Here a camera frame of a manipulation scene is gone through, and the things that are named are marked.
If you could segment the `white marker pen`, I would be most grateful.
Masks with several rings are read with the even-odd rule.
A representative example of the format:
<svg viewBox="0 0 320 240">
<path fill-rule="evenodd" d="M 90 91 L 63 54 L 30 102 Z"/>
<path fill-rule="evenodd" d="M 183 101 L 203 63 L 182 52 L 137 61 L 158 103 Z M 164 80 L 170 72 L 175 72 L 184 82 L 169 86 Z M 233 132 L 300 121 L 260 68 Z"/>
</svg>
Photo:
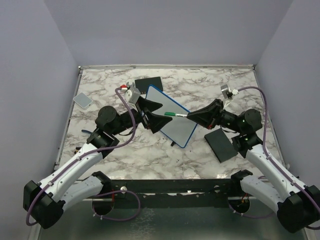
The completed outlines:
<svg viewBox="0 0 320 240">
<path fill-rule="evenodd" d="M 187 116 L 187 114 L 175 113 L 175 117 L 186 118 Z"/>
</svg>

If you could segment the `blue framed whiteboard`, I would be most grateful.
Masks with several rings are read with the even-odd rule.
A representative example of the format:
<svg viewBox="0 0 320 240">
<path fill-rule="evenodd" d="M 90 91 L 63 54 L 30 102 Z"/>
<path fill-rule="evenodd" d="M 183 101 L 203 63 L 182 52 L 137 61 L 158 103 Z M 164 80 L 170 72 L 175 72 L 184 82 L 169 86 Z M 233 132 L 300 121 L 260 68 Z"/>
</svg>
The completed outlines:
<svg viewBox="0 0 320 240">
<path fill-rule="evenodd" d="M 153 112 L 156 115 L 163 116 L 166 112 L 187 115 L 190 112 L 154 85 L 150 85 L 148 87 L 145 98 L 162 104 L 160 109 Z M 172 116 L 172 121 L 166 124 L 160 132 L 176 143 L 179 147 L 185 148 L 196 127 L 197 124 L 195 122 L 185 117 Z"/>
</svg>

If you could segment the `green marker cap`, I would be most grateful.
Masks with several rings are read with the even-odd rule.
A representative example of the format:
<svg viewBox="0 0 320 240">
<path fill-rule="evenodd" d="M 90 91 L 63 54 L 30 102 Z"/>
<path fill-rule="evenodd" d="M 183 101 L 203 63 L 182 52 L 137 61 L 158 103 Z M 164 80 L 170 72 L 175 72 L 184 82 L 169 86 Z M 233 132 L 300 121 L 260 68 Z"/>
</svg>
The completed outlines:
<svg viewBox="0 0 320 240">
<path fill-rule="evenodd" d="M 165 116 L 175 117 L 175 116 L 176 116 L 176 113 L 174 113 L 174 112 L 165 112 L 164 115 L 165 115 Z"/>
</svg>

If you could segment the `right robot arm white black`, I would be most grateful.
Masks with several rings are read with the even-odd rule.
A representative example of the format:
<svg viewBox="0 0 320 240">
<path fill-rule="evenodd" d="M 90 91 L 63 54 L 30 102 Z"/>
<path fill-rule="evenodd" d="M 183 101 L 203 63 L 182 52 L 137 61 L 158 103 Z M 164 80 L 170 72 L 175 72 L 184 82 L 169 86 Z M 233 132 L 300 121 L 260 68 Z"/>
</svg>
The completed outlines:
<svg viewBox="0 0 320 240">
<path fill-rule="evenodd" d="M 187 119 L 206 128 L 221 126 L 237 133 L 232 137 L 235 150 L 255 165 L 267 178 L 262 182 L 249 172 L 234 174 L 229 189 L 236 195 L 243 193 L 255 197 L 268 206 L 277 216 L 281 225 L 295 233 L 320 219 L 320 190 L 307 186 L 281 163 L 273 158 L 257 131 L 262 125 L 262 116 L 253 108 L 236 115 L 224 109 L 224 103 L 215 99 L 211 104 L 187 114 Z"/>
</svg>

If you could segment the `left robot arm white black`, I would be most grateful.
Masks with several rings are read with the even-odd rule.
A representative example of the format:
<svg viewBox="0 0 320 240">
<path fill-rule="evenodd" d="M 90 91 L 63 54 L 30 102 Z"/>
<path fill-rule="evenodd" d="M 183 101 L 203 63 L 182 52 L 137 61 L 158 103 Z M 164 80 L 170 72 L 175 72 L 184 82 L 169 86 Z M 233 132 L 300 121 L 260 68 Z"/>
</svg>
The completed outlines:
<svg viewBox="0 0 320 240">
<path fill-rule="evenodd" d="M 113 197 L 116 191 L 113 183 L 101 171 L 92 173 L 78 182 L 88 169 L 107 157 L 114 149 L 126 146 L 116 135 L 127 129 L 135 131 L 138 124 L 152 133 L 160 131 L 172 121 L 172 117 L 153 112 L 163 105 L 143 97 L 136 102 L 137 109 L 127 106 L 127 111 L 119 114 L 112 106 L 102 107 L 95 120 L 96 128 L 80 150 L 62 167 L 39 182 L 29 181 L 23 189 L 23 208 L 27 212 L 26 224 L 32 226 L 30 219 L 43 229 L 52 227 L 63 213 L 80 201 L 93 197 Z"/>
</svg>

